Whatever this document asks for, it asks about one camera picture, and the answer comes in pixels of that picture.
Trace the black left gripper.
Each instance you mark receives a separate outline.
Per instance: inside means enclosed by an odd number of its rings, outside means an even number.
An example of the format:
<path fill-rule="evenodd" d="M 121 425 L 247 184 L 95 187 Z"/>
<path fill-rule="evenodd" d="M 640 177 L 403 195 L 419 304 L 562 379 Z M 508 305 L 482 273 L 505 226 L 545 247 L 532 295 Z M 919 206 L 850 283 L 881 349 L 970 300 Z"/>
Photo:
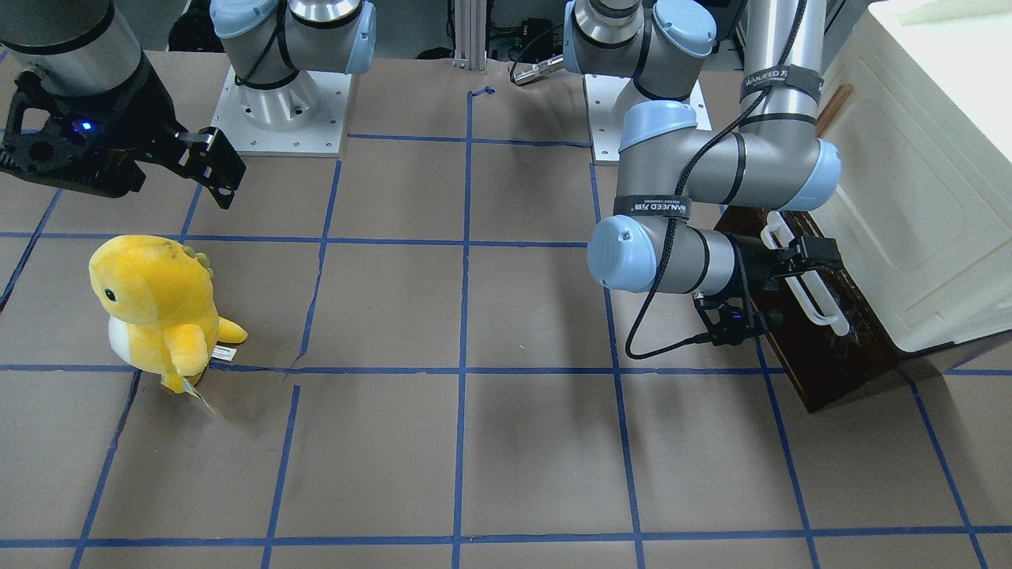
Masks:
<path fill-rule="evenodd" d="M 731 278 L 729 297 L 744 298 L 745 289 L 755 294 L 759 289 L 776 289 L 768 284 L 780 278 L 795 277 L 800 273 L 817 270 L 842 270 L 844 262 L 834 238 L 800 236 L 796 239 L 798 261 L 792 269 L 787 260 L 780 258 L 782 250 L 768 248 L 760 239 L 729 234 L 731 242 Z"/>

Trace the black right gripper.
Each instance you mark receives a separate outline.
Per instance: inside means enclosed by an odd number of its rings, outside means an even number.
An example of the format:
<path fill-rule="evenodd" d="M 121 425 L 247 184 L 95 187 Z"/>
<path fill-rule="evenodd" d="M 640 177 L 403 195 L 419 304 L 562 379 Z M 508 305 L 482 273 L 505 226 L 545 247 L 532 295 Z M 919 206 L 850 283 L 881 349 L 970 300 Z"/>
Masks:
<path fill-rule="evenodd" d="M 15 84 L 2 172 L 29 183 L 121 198 L 145 182 L 137 166 L 145 161 L 198 181 L 218 208 L 230 209 L 245 162 L 220 127 L 185 132 L 145 55 L 126 81 L 98 95 L 50 93 L 34 69 L 21 72 Z"/>

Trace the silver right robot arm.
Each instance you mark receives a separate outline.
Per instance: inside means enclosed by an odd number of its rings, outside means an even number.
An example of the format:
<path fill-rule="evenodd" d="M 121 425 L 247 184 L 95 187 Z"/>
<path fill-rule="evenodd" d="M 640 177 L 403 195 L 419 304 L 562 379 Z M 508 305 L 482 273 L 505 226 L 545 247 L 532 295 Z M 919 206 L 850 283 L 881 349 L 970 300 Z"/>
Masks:
<path fill-rule="evenodd" d="M 192 1 L 167 46 L 227 55 L 237 111 L 285 132 L 322 114 L 312 74 L 368 72 L 376 29 L 369 1 Z M 179 121 L 115 2 L 4 1 L 2 46 L 22 67 L 2 128 L 4 174 L 122 198 L 155 164 L 230 208 L 246 172 L 241 151 L 218 125 Z"/>

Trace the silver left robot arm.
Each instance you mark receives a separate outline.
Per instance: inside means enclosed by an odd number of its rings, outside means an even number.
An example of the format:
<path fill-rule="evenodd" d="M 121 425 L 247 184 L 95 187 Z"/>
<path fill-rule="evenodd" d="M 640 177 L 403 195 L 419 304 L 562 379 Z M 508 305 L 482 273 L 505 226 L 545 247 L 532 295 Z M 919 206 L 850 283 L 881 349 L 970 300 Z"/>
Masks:
<path fill-rule="evenodd" d="M 820 208 L 841 174 L 814 133 L 823 92 L 823 1 L 749 1 L 736 125 L 702 130 L 688 97 L 716 42 L 695 1 L 570 1 L 568 71 L 628 78 L 612 215 L 587 246 L 594 280 L 623 291 L 723 294 L 748 240 L 687 223 L 691 204 Z"/>

